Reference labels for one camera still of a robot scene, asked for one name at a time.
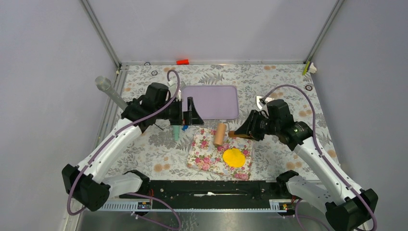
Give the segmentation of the wooden dough roller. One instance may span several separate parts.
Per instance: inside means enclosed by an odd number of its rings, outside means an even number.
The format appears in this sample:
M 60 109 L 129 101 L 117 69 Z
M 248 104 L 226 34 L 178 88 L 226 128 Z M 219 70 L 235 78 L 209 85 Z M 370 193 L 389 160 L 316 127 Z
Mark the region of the wooden dough roller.
M 231 130 L 228 123 L 218 123 L 217 129 L 214 134 L 213 145 L 215 147 L 223 147 L 224 149 L 229 149 L 229 144 L 224 142 L 225 136 L 231 134 L 235 135 L 234 130 Z

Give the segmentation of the yellow dough piece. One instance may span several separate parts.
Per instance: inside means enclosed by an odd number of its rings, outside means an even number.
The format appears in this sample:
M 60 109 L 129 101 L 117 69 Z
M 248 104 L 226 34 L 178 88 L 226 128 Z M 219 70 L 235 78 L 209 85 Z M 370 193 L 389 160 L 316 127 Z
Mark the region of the yellow dough piece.
M 229 167 L 238 168 L 245 164 L 245 155 L 237 148 L 225 150 L 222 157 Z

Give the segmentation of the floral rectangular tray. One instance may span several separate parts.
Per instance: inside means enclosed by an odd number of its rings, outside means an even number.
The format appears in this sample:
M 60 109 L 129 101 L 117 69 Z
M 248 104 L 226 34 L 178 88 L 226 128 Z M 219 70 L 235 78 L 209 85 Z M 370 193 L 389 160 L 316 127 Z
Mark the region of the floral rectangular tray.
M 249 180 L 253 162 L 254 141 L 241 138 L 224 138 L 224 142 L 229 144 L 229 149 L 237 148 L 245 155 L 243 167 L 229 167 L 222 157 L 227 149 L 213 145 L 214 134 L 215 130 L 208 128 L 201 128 L 195 133 L 187 157 L 187 167 L 239 180 Z

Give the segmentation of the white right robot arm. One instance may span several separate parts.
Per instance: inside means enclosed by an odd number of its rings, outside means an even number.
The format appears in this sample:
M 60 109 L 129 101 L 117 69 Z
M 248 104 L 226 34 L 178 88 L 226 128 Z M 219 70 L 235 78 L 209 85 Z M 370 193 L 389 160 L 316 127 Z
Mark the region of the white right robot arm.
M 252 110 L 236 131 L 228 133 L 231 138 L 255 141 L 263 140 L 266 135 L 277 136 L 301 157 L 324 186 L 309 183 L 289 170 L 277 177 L 278 196 L 294 195 L 304 199 L 322 212 L 336 231 L 358 230 L 366 221 L 374 220 L 377 193 L 373 189 L 364 190 L 337 166 L 319 146 L 313 130 L 302 121 L 294 121 L 288 104 L 282 99 L 266 103 L 262 111 Z

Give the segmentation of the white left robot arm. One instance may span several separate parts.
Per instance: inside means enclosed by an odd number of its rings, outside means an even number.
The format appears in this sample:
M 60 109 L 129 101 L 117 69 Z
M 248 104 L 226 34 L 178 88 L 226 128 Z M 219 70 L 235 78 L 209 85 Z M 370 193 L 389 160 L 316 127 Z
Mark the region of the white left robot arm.
M 154 82 L 144 95 L 126 103 L 118 123 L 96 149 L 77 165 L 68 164 L 62 169 L 68 206 L 75 199 L 84 208 L 96 211 L 112 197 L 133 193 L 143 198 L 149 193 L 146 176 L 137 171 L 110 178 L 106 174 L 128 145 L 157 120 L 167 120 L 172 126 L 204 124 L 193 97 L 187 97 L 187 110 L 184 111 L 184 100 L 179 92 L 176 88 L 171 94 L 168 86 Z

